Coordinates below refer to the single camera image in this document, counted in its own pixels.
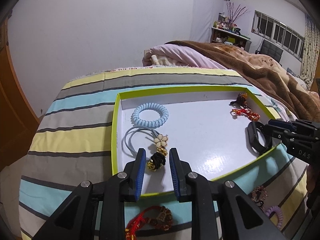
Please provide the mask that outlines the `person's right hand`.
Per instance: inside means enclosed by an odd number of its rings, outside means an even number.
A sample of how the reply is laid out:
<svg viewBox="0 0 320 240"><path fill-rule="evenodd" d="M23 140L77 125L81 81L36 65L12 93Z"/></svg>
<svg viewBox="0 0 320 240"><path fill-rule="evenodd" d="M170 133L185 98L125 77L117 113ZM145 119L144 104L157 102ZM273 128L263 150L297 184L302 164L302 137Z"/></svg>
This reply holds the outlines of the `person's right hand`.
<svg viewBox="0 0 320 240"><path fill-rule="evenodd" d="M317 177L319 175L319 168L308 165L306 175L306 189L308 193L311 193L316 185Z"/></svg>

